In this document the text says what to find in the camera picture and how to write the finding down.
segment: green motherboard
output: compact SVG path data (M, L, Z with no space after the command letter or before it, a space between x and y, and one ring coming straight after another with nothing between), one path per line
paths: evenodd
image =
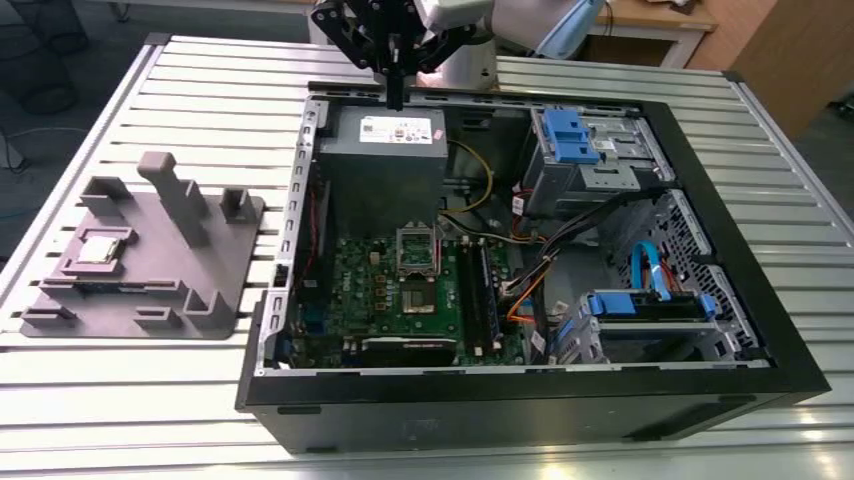
M455 365L514 365L523 363L520 328L503 326L500 348L472 354L466 348L466 319L459 290L458 242L436 246L435 276L398 276L395 238L340 239L335 246L331 299L323 309L304 314L308 335L306 358L315 368L340 368L347 350L366 337L444 338L456 341ZM403 259L430 264L430 242L403 242ZM491 279L510 275L507 248L487 244Z

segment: power supply label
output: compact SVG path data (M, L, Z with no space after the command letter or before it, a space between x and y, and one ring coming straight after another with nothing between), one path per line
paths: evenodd
M428 118L364 117L359 129L362 143L432 143L432 128Z

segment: metal table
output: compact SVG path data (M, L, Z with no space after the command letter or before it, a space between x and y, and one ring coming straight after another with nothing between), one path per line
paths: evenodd
M675 443L291 458L235 412L248 315L283 222L306 82L370 82L331 47L172 37L145 45L0 276L0 472L199 478L850 478L854 229L750 91L718 73L500 59L502 88L670 103L834 391ZM226 341L29 339L32 286L84 214L93 174L145 189L175 153L203 191L264 196L238 333Z

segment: open computer chassis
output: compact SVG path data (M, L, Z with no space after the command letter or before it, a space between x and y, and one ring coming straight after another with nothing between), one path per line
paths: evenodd
M312 84L299 132L286 231L272 287L256 307L236 408L251 412L292 453L556 445L682 438L829 384L666 104L542 94L414 89L406 107L530 111L631 109L649 124L695 214L714 263L759 341L742 359L766 368L522 365L443 369L282 369L266 359L288 315L306 226L304 185L316 155L323 102L382 105L374 87Z

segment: ram slot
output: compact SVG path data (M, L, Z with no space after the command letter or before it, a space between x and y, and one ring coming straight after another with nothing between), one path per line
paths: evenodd
M490 250L486 245L480 244L475 246L475 254L478 261L480 262L480 277L482 277L482 290L478 293L478 298L483 301L483 315L490 332L490 345L498 345L498 341L502 338L502 329L498 322L498 307L496 307L496 294L495 283L492 281L492 262L490 260Z
M487 290L483 255L479 245L460 244L456 247L459 293L463 310L463 338L466 351L479 357L492 351L490 331L490 299L495 311L495 293Z

